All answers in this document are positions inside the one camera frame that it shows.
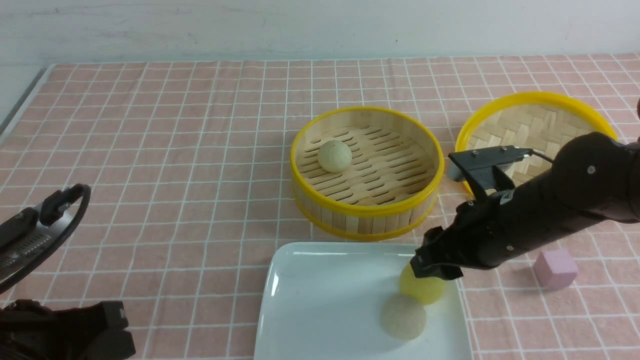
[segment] yellow rim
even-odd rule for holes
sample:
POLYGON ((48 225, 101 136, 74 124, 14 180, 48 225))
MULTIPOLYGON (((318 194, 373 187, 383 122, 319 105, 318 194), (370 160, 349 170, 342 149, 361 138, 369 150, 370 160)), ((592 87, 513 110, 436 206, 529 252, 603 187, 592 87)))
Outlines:
POLYGON ((358 234, 358 233, 348 233, 346 231, 342 231, 340 229, 336 229, 334 227, 330 227, 327 224, 325 224, 324 222, 316 219, 315 216, 311 215, 311 213, 309 213, 302 206, 302 204, 300 204, 300 201, 298 200, 298 197, 295 195, 295 193, 293 195, 293 198, 296 201, 296 205, 298 206, 298 209, 300 209, 300 211, 303 213, 303 215, 305 215, 307 217, 307 219, 309 219, 309 221, 311 221, 315 226, 318 226, 320 229, 326 231, 327 233, 330 233, 331 235, 338 236, 339 238, 345 238, 345 239, 357 240, 357 241, 364 241, 364 242, 374 242, 374 241, 382 241, 382 240, 388 240, 388 239, 392 239, 392 238, 397 238, 398 236, 404 235, 404 234, 408 233, 409 231, 415 229, 433 211, 433 207, 435 206, 436 201, 438 200, 437 197, 438 197, 438 194, 436 193, 435 194, 435 198, 431 202, 431 205, 429 206, 427 211, 425 211, 424 214, 422 216, 420 216, 420 218, 418 218, 418 220, 416 220, 416 222, 414 222, 413 224, 411 224, 409 226, 405 226, 402 229, 391 231, 389 233, 358 234))
MULTIPOLYGON (((611 125, 609 125, 607 120, 603 118, 603 116, 600 115, 599 112, 595 111, 593 108, 581 101, 552 92, 520 92, 513 95, 507 95, 489 102, 487 105, 484 105, 482 108, 476 111, 476 113, 467 120, 465 125, 460 130, 460 134, 458 135, 458 139, 456 140, 456 151, 467 150, 467 144, 469 143, 469 140, 471 139, 474 131, 489 116, 497 113, 500 110, 504 110, 512 106, 526 104, 557 106, 558 108, 570 111, 578 115, 589 125, 593 126, 596 131, 610 136, 615 140, 618 139, 615 131, 613 131, 613 128, 611 127, 611 125)), ((467 191, 471 192, 471 188, 469 187, 467 182, 465 181, 463 182, 463 184, 465 185, 467 191)))
POLYGON ((293 175, 294 180, 300 185, 300 188, 303 192, 305 192, 315 203, 319 204, 324 208, 328 208, 332 211, 338 211, 345 215, 354 216, 354 217, 384 217, 388 215, 393 215, 396 213, 402 213, 409 209, 414 208, 422 201, 424 201, 436 187, 440 183, 442 179, 442 175, 444 174, 444 156, 442 155, 442 149, 440 148, 440 143, 438 139, 421 123, 417 122, 415 119, 401 113, 398 111, 394 111, 391 109, 385 108, 377 108, 374 106, 359 106, 354 108, 344 108, 337 109, 320 115, 315 118, 313 121, 309 122, 305 125, 296 135, 296 138, 293 140, 293 145, 291 146, 291 155, 289 157, 289 162, 291 164, 291 173, 293 175), (298 147, 298 142, 301 138, 301 135, 308 130, 311 126, 313 126, 316 122, 323 120, 326 117, 332 116, 337 113, 342 113, 345 111, 383 111, 386 113, 394 114, 395 116, 402 117, 405 120, 408 120, 418 126, 421 130, 423 130, 431 139, 431 141, 435 144, 436 150, 438 152, 438 169, 436 171, 435 176, 431 180, 431 182, 420 192, 416 193, 414 196, 409 199, 402 200, 393 204, 387 205, 379 205, 379 206, 362 206, 362 205, 350 205, 344 204, 342 202, 338 202, 333 199, 329 199, 328 197, 322 196, 319 192, 315 191, 305 180, 302 178, 302 175, 298 171, 298 167, 296 166, 296 148, 298 147))

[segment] white wall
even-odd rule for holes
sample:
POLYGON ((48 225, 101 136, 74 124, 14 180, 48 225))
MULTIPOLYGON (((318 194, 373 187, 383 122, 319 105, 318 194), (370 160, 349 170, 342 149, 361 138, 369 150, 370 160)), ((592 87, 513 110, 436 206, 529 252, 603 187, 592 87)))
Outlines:
POLYGON ((638 0, 0 2, 0 64, 640 51, 638 0))

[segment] yellow ball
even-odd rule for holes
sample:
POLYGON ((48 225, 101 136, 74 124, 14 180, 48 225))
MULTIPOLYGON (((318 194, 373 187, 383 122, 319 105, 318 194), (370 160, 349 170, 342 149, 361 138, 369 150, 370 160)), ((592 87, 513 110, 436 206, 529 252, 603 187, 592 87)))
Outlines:
POLYGON ((339 140, 329 140, 318 149, 318 164, 327 172, 343 172, 351 166, 353 155, 347 144, 339 140))
POLYGON ((416 278, 407 264, 400 274, 400 293, 412 296, 424 305, 431 305, 440 300, 446 282, 439 277, 416 278))

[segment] robotic arm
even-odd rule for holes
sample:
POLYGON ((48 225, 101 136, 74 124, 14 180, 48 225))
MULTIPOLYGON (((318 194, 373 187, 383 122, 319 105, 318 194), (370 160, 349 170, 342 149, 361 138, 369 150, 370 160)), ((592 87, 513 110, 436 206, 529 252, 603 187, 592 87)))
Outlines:
POLYGON ((551 169, 515 187, 501 167, 531 155, 532 149, 512 146, 449 155, 449 176, 466 180, 476 199, 456 208, 447 229, 424 234, 410 261, 416 277, 454 280, 461 268, 495 268, 604 220, 640 222, 640 142, 579 136, 551 169), (496 192, 487 195, 489 189, 496 192))
MULTIPOLYGON (((91 189, 57 191, 0 224, 0 293, 40 266, 76 229, 91 189), (70 207, 80 200, 75 215, 70 207)), ((52 311, 33 300, 0 309, 0 359, 124 360, 136 353, 122 301, 52 311)))

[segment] bamboo steamer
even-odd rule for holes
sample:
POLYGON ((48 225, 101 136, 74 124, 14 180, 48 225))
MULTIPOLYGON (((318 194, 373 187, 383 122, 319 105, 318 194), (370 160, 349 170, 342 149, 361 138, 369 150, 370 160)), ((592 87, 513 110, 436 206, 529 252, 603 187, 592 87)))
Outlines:
MULTIPOLYGON (((593 131, 617 139, 609 123, 588 105, 565 95, 523 92, 496 99, 473 114, 460 131, 456 151, 515 145, 554 159, 571 139, 593 131)), ((532 156, 505 173, 518 186, 550 168, 549 162, 532 156)))
POLYGON ((296 203, 311 222, 342 238, 378 241, 407 233, 427 217, 444 158, 435 136, 416 120, 384 108, 345 108, 297 134, 291 171, 296 203), (351 149, 352 164, 342 173, 318 164, 318 149, 330 140, 351 149))

